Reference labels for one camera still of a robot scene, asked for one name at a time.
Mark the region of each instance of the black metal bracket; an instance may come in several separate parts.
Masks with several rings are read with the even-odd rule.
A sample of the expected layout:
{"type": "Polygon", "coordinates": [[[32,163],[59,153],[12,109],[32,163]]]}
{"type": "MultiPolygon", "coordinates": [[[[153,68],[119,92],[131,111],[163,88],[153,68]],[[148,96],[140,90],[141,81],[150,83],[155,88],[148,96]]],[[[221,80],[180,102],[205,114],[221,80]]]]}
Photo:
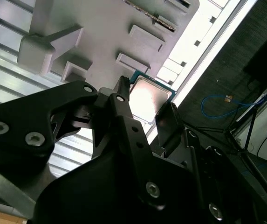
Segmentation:
{"type": "Polygon", "coordinates": [[[92,104],[96,98],[94,87],[78,81],[1,104],[0,167],[10,166],[16,172],[41,170],[55,141],[79,131],[67,120],[70,109],[92,104]]]}

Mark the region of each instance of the corrugated metal surface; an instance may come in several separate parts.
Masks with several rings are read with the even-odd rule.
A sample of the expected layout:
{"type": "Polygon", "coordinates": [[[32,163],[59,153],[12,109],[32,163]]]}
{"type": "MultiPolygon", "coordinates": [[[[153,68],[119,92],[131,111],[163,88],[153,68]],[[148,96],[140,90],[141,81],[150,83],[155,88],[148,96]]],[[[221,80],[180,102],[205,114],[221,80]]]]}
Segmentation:
{"type": "MultiPolygon", "coordinates": [[[[34,7],[34,0],[0,0],[0,103],[62,84],[54,73],[40,77],[17,66],[16,53],[32,19],[26,5],[34,7]]],[[[64,175],[89,161],[92,151],[92,131],[82,129],[56,143],[50,170],[56,176],[64,175]]]]}

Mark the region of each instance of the black mechanical arm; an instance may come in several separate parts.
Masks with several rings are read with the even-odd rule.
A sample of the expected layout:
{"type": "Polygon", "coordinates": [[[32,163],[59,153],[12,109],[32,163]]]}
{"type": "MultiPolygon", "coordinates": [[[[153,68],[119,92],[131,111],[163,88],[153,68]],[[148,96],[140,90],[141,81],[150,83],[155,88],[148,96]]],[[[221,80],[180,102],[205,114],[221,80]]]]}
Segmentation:
{"type": "Polygon", "coordinates": [[[201,147],[172,103],[156,116],[165,152],[153,154],[129,87],[125,77],[99,92],[72,82],[1,104],[0,197],[33,224],[267,223],[265,200],[221,149],[201,147]],[[54,180],[55,143],[82,127],[93,129],[92,160],[54,180]]]}

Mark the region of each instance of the blue cable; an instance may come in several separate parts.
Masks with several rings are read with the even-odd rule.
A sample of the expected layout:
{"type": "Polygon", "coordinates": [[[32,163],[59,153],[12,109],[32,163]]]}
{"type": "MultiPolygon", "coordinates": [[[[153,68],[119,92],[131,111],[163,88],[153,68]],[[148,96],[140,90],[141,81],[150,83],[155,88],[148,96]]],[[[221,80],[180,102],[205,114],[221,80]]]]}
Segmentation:
{"type": "Polygon", "coordinates": [[[242,107],[236,109],[236,110],[233,110],[233,111],[230,111],[228,113],[225,113],[225,114],[222,114],[222,115],[218,115],[218,116],[210,116],[208,114],[205,113],[204,111],[204,104],[205,104],[205,101],[209,98],[227,98],[227,99],[230,99],[229,97],[225,96],[225,95],[211,95],[211,96],[208,96],[208,97],[205,97],[203,100],[202,100],[202,103],[201,103],[201,111],[202,111],[202,114],[207,117],[207,118],[213,118],[213,119],[217,119],[217,118],[222,118],[222,117],[225,117],[225,116],[228,116],[232,113],[235,113],[236,111],[238,110],[241,110],[245,107],[248,107],[248,106],[253,106],[253,105],[258,105],[258,104],[261,104],[263,103],[265,100],[267,100],[266,98],[262,98],[259,102],[257,103],[251,103],[251,104],[244,104],[238,100],[235,100],[235,99],[230,99],[231,102],[235,103],[235,104],[238,104],[238,105],[243,105],[242,107]]]}

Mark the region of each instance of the metal cpu lid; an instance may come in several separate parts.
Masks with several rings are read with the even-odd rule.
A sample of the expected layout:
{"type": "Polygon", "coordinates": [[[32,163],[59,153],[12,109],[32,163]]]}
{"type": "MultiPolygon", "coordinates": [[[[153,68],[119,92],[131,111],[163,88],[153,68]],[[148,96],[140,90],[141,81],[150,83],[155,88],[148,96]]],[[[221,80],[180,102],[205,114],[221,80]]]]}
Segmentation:
{"type": "Polygon", "coordinates": [[[129,105],[132,114],[148,124],[167,101],[172,100],[176,92],[146,74],[137,71],[131,81],[129,105]]]}

